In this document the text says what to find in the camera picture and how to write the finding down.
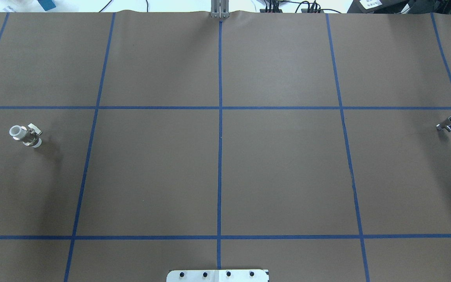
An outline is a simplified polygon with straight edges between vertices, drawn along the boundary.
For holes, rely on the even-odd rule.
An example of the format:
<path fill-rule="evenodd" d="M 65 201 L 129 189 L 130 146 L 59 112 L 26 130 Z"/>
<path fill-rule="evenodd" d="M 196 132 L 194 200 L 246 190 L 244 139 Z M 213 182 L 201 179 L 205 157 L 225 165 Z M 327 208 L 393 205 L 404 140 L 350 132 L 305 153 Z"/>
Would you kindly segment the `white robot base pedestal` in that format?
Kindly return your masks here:
<path fill-rule="evenodd" d="M 269 282 L 264 269 L 201 269 L 170 271 L 167 282 Z"/>

